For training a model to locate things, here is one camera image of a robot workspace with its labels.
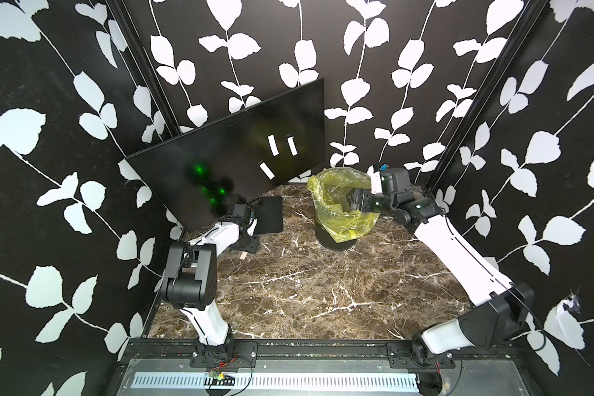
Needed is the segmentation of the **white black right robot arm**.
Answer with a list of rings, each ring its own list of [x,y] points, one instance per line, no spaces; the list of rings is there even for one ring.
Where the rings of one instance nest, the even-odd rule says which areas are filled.
[[[416,196],[410,190],[385,195],[359,188],[347,198],[353,210],[387,215],[411,229],[458,280],[473,305],[460,317],[413,337],[411,351],[419,361],[463,347],[488,349],[523,329],[534,291],[523,282],[514,283],[489,264],[457,232],[434,199]]]

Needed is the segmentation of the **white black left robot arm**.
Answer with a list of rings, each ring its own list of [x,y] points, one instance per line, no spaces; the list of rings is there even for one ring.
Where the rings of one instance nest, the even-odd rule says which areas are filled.
[[[174,243],[160,286],[162,300],[181,311],[196,330],[207,351],[234,354],[233,334],[222,318],[215,297],[219,255],[230,247],[253,243],[257,217],[251,206],[237,204],[225,221],[188,243]]]

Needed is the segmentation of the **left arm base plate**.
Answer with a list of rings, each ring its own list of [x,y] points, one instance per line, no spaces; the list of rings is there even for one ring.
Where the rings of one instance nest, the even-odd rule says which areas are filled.
[[[191,357],[192,368],[226,369],[247,368],[255,366],[258,343],[236,340],[221,346],[198,344]]]

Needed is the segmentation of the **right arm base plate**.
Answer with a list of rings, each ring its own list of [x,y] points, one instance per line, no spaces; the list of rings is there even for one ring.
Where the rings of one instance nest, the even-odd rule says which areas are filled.
[[[386,343],[386,352],[392,369],[433,371],[442,368],[453,369],[455,362],[446,354],[435,355],[422,343],[409,340]]]

